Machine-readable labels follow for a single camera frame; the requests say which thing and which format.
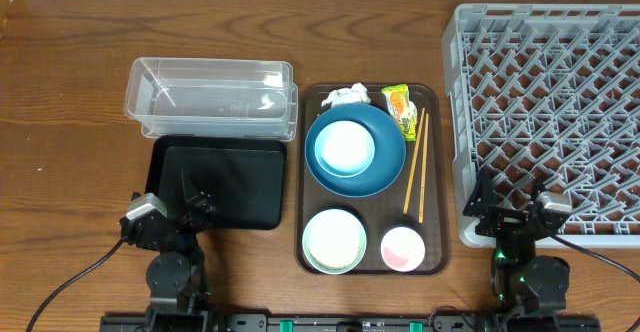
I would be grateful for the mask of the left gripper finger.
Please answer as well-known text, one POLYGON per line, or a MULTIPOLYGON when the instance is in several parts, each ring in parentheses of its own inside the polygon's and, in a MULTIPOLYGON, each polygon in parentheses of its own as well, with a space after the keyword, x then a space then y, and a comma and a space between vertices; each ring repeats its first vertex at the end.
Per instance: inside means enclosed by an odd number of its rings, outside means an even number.
POLYGON ((198 209, 200 190, 193 182, 191 173, 186 167, 181 169, 181 181, 185 206, 188 208, 188 213, 193 214, 198 209))
POLYGON ((193 198, 193 208, 196 212, 205 216, 214 215, 216 213, 216 205, 210 194, 199 191, 193 198))

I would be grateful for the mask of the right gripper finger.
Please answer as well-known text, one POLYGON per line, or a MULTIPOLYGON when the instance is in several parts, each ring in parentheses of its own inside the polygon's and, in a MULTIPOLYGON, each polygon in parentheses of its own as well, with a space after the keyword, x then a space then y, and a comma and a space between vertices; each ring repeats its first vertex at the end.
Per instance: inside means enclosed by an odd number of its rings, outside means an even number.
POLYGON ((481 169, 476 176, 476 184, 463 209, 466 217, 487 217, 497 206, 494 186, 489 173, 481 169))
POLYGON ((544 183, 540 179, 535 179, 532 185, 530 204, 538 207, 544 207, 546 192, 547 189, 544 186, 544 183))

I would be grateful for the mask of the wooden chopstick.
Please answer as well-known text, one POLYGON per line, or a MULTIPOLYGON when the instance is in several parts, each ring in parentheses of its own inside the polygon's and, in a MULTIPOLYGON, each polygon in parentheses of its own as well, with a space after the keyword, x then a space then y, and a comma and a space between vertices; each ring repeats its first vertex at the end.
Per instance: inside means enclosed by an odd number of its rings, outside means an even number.
POLYGON ((423 149, 422 149, 422 165, 421 165, 421 184, 420 184, 420 200, 419 200, 419 217, 420 224, 424 222, 425 195, 426 195, 426 171, 428 160, 428 136, 429 136, 429 113, 425 113, 423 130, 423 149))
POLYGON ((426 115, 426 111, 425 110, 426 110, 426 108, 422 108, 420 119, 419 119, 419 123, 417 124, 417 135, 416 135, 416 141, 415 141, 415 144, 414 144, 414 149, 413 149, 413 154, 412 154, 411 168, 410 168, 410 172, 409 172, 406 195, 405 195, 404 206, 403 206, 403 211, 402 211, 403 215, 407 215, 408 214, 408 209, 409 209, 409 205, 410 205, 412 187, 413 187, 413 183, 414 183, 413 181, 414 181, 415 169, 416 169, 417 158, 418 158, 418 150, 419 150, 421 139, 422 139, 422 133, 423 133, 422 130, 423 130, 424 119, 425 119, 425 115, 426 115))

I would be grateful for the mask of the pink white cup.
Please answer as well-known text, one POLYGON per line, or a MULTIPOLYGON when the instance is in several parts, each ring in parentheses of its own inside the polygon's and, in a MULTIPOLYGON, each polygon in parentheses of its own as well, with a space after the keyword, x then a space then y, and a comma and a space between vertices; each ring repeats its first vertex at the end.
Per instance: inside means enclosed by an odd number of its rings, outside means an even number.
POLYGON ((398 272, 417 269, 426 253, 422 237, 408 227, 395 227, 387 231, 380 247, 385 265, 398 272))

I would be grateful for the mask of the yellow snack wrapper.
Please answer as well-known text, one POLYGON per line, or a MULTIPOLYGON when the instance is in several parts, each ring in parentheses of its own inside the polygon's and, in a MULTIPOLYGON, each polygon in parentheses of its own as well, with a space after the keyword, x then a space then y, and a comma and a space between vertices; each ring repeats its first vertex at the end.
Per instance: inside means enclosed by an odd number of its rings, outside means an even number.
POLYGON ((418 123, 417 108, 409 98, 409 87, 406 84, 386 86, 382 89, 387 110, 399 127, 406 141, 415 141, 418 123))

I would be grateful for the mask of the dark blue plate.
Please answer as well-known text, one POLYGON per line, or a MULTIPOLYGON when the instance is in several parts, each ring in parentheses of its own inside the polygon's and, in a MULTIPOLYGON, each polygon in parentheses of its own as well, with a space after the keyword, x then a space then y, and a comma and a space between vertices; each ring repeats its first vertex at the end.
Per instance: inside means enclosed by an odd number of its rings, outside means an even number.
POLYGON ((404 137, 392 118, 383 110, 366 104, 346 104, 322 113, 309 127, 304 156, 311 175, 327 190, 345 197, 375 195, 390 185, 402 172, 406 158, 404 137), (370 166, 353 177, 337 177, 324 170, 313 151, 320 131, 331 123, 355 122, 372 136, 375 152, 370 166))

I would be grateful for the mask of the mint green bowl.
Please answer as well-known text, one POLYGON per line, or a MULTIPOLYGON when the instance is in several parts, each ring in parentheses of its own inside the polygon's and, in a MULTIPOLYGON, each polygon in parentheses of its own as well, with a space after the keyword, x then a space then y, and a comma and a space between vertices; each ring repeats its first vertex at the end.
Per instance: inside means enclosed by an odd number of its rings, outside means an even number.
POLYGON ((306 224, 302 250, 308 263, 321 273, 340 275, 353 270, 363 259, 367 234, 350 211, 327 209, 306 224))

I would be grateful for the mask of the light blue small bowl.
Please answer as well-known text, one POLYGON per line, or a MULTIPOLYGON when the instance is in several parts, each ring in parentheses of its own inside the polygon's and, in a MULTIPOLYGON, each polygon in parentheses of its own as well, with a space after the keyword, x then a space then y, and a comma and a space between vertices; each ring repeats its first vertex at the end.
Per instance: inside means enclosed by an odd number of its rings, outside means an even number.
POLYGON ((313 152, 325 172, 341 178, 354 177, 373 162, 375 143, 363 125, 353 121, 337 121, 319 132, 313 152))

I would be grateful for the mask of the white tissue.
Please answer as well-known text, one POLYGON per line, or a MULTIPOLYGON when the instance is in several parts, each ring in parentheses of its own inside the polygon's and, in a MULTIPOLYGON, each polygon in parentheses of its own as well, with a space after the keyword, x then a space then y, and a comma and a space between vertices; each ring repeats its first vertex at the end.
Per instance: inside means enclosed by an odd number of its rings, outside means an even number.
POLYGON ((370 104, 368 90, 362 83, 355 83, 351 87, 333 90, 321 102, 322 107, 334 108, 345 104, 370 104))

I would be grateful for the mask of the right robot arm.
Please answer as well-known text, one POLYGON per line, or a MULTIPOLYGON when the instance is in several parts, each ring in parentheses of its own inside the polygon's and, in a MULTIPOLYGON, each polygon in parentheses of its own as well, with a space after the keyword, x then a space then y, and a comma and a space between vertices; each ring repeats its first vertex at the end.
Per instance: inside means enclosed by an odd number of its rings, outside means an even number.
POLYGON ((553 235, 571 213, 570 198, 539 180, 523 210, 501 207, 488 172, 477 174, 463 215, 478 220, 476 234, 495 240, 491 285, 501 306, 477 318, 475 331, 558 329, 554 314, 566 308, 570 267, 560 257, 537 254, 536 242, 553 235))

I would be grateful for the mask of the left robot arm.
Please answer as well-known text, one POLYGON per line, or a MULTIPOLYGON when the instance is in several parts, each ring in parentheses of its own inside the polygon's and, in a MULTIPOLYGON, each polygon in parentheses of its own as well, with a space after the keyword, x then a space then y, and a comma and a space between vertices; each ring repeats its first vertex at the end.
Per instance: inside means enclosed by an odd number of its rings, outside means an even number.
POLYGON ((150 305, 142 324, 144 331, 217 329, 208 303, 205 256, 197 240, 199 233, 211 227, 210 217, 217 209, 211 195, 185 168, 181 170, 181 190, 187 208, 178 215, 172 215, 153 193, 134 194, 119 220, 123 242, 159 253, 146 271, 150 305))

